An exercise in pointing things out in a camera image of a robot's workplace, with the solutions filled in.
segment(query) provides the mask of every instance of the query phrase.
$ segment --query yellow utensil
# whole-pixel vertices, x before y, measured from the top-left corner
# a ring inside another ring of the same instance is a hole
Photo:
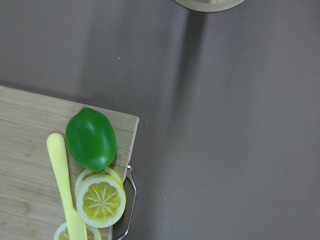
[[[72,201],[65,139],[59,133],[52,133],[47,138],[46,145],[60,191],[69,239],[87,240],[86,224],[80,218]]]

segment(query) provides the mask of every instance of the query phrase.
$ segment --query wood grain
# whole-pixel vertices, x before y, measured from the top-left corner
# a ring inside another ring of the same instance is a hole
[[[64,136],[68,121],[83,107],[98,110],[110,120],[117,140],[117,155],[111,167],[124,180],[138,117],[0,86],[1,239],[52,239],[65,221],[46,140],[51,133]],[[69,153],[68,159],[74,196],[75,182],[83,168]],[[103,240],[111,240],[112,227],[101,229],[101,235]]]

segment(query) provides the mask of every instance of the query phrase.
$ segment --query tabletop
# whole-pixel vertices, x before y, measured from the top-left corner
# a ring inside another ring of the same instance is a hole
[[[0,1],[0,85],[139,117],[128,240],[317,240],[319,16],[318,0]]]

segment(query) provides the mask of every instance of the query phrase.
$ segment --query yellow lemon slice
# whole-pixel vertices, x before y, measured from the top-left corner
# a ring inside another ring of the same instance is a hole
[[[92,227],[92,226],[86,226],[86,235],[88,240],[101,240],[101,233],[99,229]],[[62,223],[58,229],[55,231],[53,240],[69,240],[69,234],[67,229],[67,223]]]
[[[105,170],[103,171],[91,171],[88,169],[83,170],[80,175],[77,177],[76,181],[75,181],[75,185],[74,185],[74,193],[75,196],[78,195],[78,191],[79,191],[79,186],[82,183],[83,180],[87,179],[90,176],[96,175],[96,174],[106,174],[106,175],[110,175],[112,177],[114,177],[121,185],[122,183],[122,179],[119,176],[119,174],[113,170],[111,167],[107,167]]]
[[[123,186],[112,176],[95,174],[79,186],[76,209],[82,220],[94,228],[115,224],[126,208]]]

